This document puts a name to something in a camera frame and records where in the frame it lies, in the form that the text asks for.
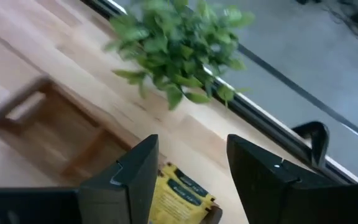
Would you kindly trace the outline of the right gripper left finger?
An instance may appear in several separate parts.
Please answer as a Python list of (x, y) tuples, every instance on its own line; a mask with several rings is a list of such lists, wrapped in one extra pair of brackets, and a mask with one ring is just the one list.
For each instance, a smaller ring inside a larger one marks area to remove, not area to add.
[(81, 221), (147, 223), (158, 173), (158, 135), (151, 134), (80, 185)]

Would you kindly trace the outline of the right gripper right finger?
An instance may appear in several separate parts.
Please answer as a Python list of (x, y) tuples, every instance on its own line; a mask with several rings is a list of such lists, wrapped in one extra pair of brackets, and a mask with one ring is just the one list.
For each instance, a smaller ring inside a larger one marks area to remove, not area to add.
[(282, 166), (283, 159), (238, 136), (227, 136), (232, 179), (249, 223), (280, 223), (285, 196), (298, 177)]

